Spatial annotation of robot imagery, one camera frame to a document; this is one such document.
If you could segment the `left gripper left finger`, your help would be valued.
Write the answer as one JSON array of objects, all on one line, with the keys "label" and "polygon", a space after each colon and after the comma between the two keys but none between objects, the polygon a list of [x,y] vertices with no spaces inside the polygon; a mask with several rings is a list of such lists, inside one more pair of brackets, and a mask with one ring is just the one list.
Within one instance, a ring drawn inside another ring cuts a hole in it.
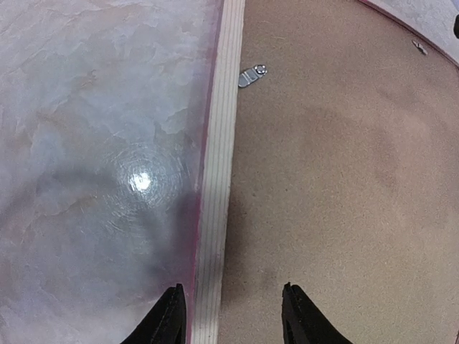
[{"label": "left gripper left finger", "polygon": [[121,344],[185,344],[186,316],[183,285],[169,287]]}]

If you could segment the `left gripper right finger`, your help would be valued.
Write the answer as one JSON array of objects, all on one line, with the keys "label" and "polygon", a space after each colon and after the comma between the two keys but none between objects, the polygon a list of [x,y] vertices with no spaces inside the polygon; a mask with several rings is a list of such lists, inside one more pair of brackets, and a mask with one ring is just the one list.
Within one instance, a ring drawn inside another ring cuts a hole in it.
[{"label": "left gripper right finger", "polygon": [[287,283],[282,293],[283,340],[289,344],[351,344],[298,285]]}]

